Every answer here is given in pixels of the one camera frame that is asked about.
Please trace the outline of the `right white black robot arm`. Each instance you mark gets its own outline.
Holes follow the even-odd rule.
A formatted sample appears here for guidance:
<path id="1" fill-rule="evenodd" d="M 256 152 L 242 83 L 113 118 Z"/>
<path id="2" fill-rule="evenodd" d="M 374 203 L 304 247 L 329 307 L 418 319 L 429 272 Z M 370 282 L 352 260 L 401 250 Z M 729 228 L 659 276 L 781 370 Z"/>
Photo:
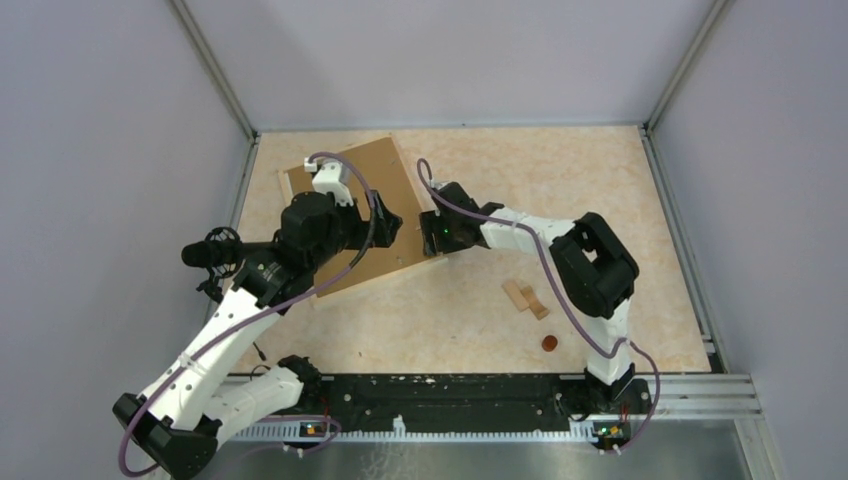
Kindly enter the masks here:
<path id="1" fill-rule="evenodd" d="M 614 411 L 635 375 L 625 343 L 639 267 L 606 220 L 593 212 L 577 220 L 536 217 L 499 203 L 479 206 L 456 182 L 424 185 L 436 205 L 420 216 L 426 255 L 481 247 L 537 256 L 590 347 L 587 400 L 600 412 Z"/>

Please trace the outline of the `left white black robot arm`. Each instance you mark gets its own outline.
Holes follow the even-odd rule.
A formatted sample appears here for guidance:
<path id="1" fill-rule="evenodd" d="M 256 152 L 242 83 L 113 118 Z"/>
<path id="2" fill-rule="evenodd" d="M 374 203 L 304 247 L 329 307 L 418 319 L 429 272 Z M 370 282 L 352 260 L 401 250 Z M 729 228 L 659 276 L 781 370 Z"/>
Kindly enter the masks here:
<path id="1" fill-rule="evenodd" d="M 320 386 L 306 359 L 283 360 L 258 379 L 223 391 L 242 354 L 294 304 L 350 273 L 370 248 L 388 248 L 403 225 L 379 193 L 366 194 L 370 217 L 332 194 L 297 194 L 273 241 L 239 247 L 243 263 L 215 313 L 160 378 L 125 393 L 113 413 L 125 429 L 119 468 L 129 478 L 161 468 L 192 479 L 235 434 L 288 408 L 308 413 Z"/>

